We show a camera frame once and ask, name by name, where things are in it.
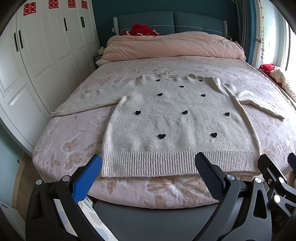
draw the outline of wardrobe door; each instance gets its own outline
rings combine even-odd
[[[0,37],[0,117],[20,143],[33,152],[51,118],[30,82],[20,50],[14,16]]]
[[[78,64],[79,76],[83,82],[94,71],[92,67],[94,62],[88,54],[88,42],[83,34],[83,22],[78,12],[79,3],[79,0],[76,0],[72,5],[69,5],[67,1],[59,1],[61,8],[65,10],[70,45]]]
[[[55,5],[43,4],[45,30],[54,62],[68,93],[73,93],[82,80],[71,45],[70,19],[66,8],[67,1],[56,1]]]
[[[71,91],[63,83],[49,47],[43,4],[48,6],[49,2],[27,1],[20,7],[17,12],[17,34],[30,80],[44,106],[52,112],[70,96]]]
[[[96,39],[96,29],[94,29],[92,24],[92,5],[91,0],[87,1],[79,1],[79,13],[82,16],[83,20],[83,35],[87,43],[87,51],[88,55],[93,59],[94,56],[98,55],[98,46],[97,46],[97,39]]]

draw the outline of white curtain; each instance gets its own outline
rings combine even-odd
[[[263,7],[261,5],[261,0],[254,0],[256,8],[256,42],[254,55],[252,60],[252,66],[258,68],[263,64],[264,58],[264,16]]]

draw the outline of wall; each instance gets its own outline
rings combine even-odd
[[[261,0],[261,5],[263,7],[263,16],[264,16],[263,64],[275,65],[278,58],[279,44],[280,44],[279,11],[270,2],[270,0]]]
[[[0,125],[0,201],[11,206],[15,175],[23,150],[11,139]]]
[[[238,40],[237,9],[231,0],[92,0],[92,6],[100,45],[104,47],[108,39],[114,35],[113,17],[149,11],[192,12],[226,20],[229,35],[232,39]]]

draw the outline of headboard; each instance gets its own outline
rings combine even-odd
[[[122,15],[113,18],[114,31],[120,35],[135,24],[148,25],[162,35],[201,31],[227,37],[227,22],[189,12],[155,11]]]

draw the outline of sweater collar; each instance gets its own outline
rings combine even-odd
[[[183,80],[189,80],[189,78],[196,78],[195,74],[189,74],[189,75],[177,75],[177,74],[168,74],[168,72],[164,72],[159,74],[162,78],[165,78],[167,80],[175,79],[175,81],[183,81]]]

